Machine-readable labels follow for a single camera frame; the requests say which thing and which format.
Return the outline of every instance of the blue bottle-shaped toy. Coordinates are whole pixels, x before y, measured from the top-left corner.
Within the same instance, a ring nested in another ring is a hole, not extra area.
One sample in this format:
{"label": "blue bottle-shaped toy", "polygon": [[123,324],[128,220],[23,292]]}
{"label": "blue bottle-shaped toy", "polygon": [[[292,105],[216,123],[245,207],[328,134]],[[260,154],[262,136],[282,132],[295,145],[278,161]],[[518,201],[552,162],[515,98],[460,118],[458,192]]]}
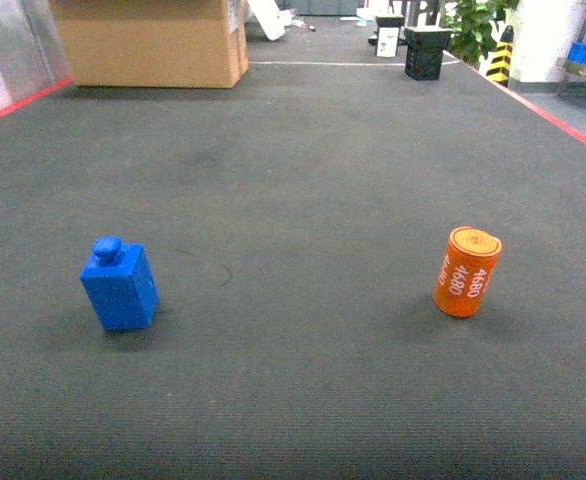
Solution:
{"label": "blue bottle-shaped toy", "polygon": [[105,330],[151,326],[158,295],[142,245],[99,238],[80,280]]}

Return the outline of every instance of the green leaves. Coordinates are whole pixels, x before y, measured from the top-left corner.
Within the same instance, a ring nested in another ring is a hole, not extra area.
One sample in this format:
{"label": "green leaves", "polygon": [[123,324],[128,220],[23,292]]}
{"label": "green leaves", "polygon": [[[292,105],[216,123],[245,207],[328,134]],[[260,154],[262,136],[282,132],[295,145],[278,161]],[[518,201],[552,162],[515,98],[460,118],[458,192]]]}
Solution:
{"label": "green leaves", "polygon": [[442,17],[443,26],[456,30],[450,52],[462,61],[477,65],[495,49],[493,28],[506,19],[506,9],[516,8],[519,0],[459,0],[452,2]]}

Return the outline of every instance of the black bin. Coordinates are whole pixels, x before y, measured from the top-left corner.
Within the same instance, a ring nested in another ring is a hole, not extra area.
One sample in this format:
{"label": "black bin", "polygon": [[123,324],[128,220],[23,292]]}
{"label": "black bin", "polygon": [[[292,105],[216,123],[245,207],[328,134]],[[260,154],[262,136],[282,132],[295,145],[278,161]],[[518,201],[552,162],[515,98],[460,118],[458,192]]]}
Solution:
{"label": "black bin", "polygon": [[453,30],[434,26],[405,27],[408,44],[406,74],[415,80],[440,78],[444,50],[448,48]]}
{"label": "black bin", "polygon": [[403,15],[377,15],[375,23],[378,28],[402,28],[404,26]]}

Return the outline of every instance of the orange can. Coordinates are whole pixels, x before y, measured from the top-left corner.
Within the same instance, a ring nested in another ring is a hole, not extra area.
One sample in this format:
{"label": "orange can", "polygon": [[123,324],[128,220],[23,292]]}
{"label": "orange can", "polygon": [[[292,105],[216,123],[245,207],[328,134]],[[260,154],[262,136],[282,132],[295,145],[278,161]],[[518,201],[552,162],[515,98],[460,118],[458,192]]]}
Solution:
{"label": "orange can", "polygon": [[433,294],[438,308],[460,318],[477,312],[501,251],[502,242],[482,230],[453,230]]}

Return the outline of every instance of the red edge stripe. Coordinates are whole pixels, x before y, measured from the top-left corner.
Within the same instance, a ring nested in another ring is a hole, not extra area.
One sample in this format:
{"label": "red edge stripe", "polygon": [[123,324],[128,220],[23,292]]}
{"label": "red edge stripe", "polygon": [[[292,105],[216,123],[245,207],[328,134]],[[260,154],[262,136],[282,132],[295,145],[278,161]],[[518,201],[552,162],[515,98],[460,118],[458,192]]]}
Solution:
{"label": "red edge stripe", "polygon": [[14,112],[18,108],[22,108],[23,106],[28,105],[31,102],[34,102],[38,98],[45,97],[49,93],[54,92],[55,90],[57,90],[59,88],[62,88],[64,85],[68,85],[72,81],[73,81],[73,79],[71,77],[67,77],[64,80],[61,80],[60,82],[56,83],[55,85],[51,85],[50,87],[46,87],[44,90],[40,90],[39,92],[34,93],[33,95],[31,95],[29,97],[26,97],[18,102],[12,103],[8,107],[0,110],[0,117],[3,117],[4,115],[8,115],[11,112]]}
{"label": "red edge stripe", "polygon": [[563,130],[564,132],[566,132],[569,135],[571,135],[573,138],[578,139],[580,142],[582,142],[584,145],[586,145],[586,134],[584,134],[584,133],[576,130],[575,128],[573,128],[572,126],[570,126],[568,123],[560,120],[555,115],[551,115],[549,112],[547,112],[543,108],[540,108],[537,105],[529,102],[527,99],[520,97],[517,93],[513,92],[512,90],[509,90],[508,88],[503,87],[499,83],[496,83],[496,82],[494,82],[494,81],[486,78],[484,75],[482,75],[477,70],[475,70],[475,69],[472,69],[472,70],[474,70],[478,75],[480,75],[487,82],[491,82],[494,86],[496,86],[497,88],[499,88],[500,90],[502,90],[504,93],[510,95],[515,100],[517,100],[518,102],[520,102],[522,105],[528,107],[530,110],[532,110],[535,113],[537,113],[540,117],[542,117],[546,121],[552,123],[553,125],[555,125],[556,127],[558,127],[560,130]]}

